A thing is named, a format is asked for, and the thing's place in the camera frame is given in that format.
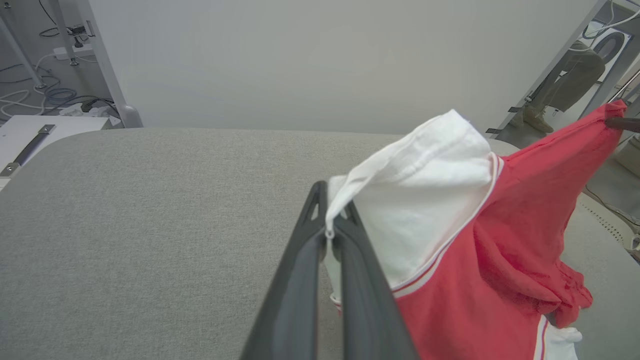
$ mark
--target red and white garment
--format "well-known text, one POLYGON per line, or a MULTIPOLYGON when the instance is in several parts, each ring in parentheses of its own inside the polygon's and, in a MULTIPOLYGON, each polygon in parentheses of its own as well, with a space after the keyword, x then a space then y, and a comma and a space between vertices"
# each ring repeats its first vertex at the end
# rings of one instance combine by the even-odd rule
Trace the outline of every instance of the red and white garment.
MULTIPOLYGON (((604 118, 625 108, 504 158, 451 110, 330 179, 328 236, 353 199, 423 359, 576 359, 567 326, 593 299, 559 259, 563 232, 620 138, 604 118)), ((340 306, 339 263, 324 263, 340 306)))

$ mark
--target shoe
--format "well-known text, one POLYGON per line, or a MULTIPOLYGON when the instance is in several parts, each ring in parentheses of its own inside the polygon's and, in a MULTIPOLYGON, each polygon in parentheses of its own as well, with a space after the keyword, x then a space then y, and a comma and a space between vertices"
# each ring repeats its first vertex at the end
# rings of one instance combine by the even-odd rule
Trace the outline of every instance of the shoe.
POLYGON ((524 120, 522 120, 522 111, 518 111, 516 115, 513 115, 513 117, 511 118, 511 121, 509 121, 509 125, 517 129, 520 129, 521 127, 524 126, 524 120))
POLYGON ((532 106, 525 106, 522 112, 522 118, 524 122, 531 125, 535 130, 547 134, 554 132, 554 128, 545 122, 545 109, 536 111, 532 106))

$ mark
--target khaki pants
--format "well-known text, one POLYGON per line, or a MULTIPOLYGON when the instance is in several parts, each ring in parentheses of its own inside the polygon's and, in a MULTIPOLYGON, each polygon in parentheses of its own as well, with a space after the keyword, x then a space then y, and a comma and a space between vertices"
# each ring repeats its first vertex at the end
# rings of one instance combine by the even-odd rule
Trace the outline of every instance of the khaki pants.
MULTIPOLYGON (((573 49, 587 49, 588 46, 576 41, 573 49)), ((567 111, 596 83, 604 73, 604 61, 593 50, 585 52, 567 51, 560 62, 566 61, 567 71, 557 81, 545 79, 542 89, 531 102, 531 106, 542 110, 552 106, 560 111, 567 111)))

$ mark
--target gathered red fabric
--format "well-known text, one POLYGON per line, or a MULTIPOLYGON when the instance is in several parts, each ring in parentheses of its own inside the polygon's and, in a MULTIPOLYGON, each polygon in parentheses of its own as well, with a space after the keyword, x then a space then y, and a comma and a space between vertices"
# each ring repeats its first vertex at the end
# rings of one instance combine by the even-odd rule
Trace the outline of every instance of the gathered red fabric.
POLYGON ((563 235, 578 195, 620 139, 604 119, 625 110, 622 101, 605 104, 502 158, 491 195, 432 278, 397 300, 421 358, 530 360, 541 315, 566 327, 592 304, 582 274, 560 260, 563 235))

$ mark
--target metal pole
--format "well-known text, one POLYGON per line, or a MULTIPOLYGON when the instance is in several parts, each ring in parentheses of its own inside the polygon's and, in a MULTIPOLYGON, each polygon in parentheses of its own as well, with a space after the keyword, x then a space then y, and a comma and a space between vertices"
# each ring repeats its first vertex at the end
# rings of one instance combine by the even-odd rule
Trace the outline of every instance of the metal pole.
POLYGON ((53 15, 56 17, 56 23, 58 24, 58 31, 60 32, 60 37, 62 38, 62 42, 65 44, 65 50, 67 50, 67 55, 71 62, 69 65, 76 66, 78 62, 76 60, 76 53, 74 52, 74 48, 71 44, 71 40, 67 35, 67 25, 65 24, 65 19, 62 17, 62 9, 60 8, 60 0, 49 0, 49 4, 51 5, 51 9, 53 10, 53 15))
POLYGON ((608 102, 614 102, 619 96, 624 94, 625 90, 629 87, 629 85, 631 85, 631 82, 633 82, 633 80, 635 80, 638 76, 640 76, 640 69, 636 71, 636 73, 624 85, 622 85, 620 90, 618 90, 618 92, 616 92, 616 94, 613 95, 608 102))
POLYGON ((29 76, 31 76, 33 82, 36 84, 36 87, 40 89, 46 87, 46 85, 42 82, 40 76, 33 69, 33 65, 27 57, 27 53, 25 53, 22 46, 20 46, 15 33, 9 27, 9 24, 6 21, 2 10, 0 10, 0 30, 4 33, 6 39, 9 41, 9 44, 13 48, 13 51, 18 56, 18 59, 20 59, 20 62, 24 65, 24 68, 29 73, 29 76))

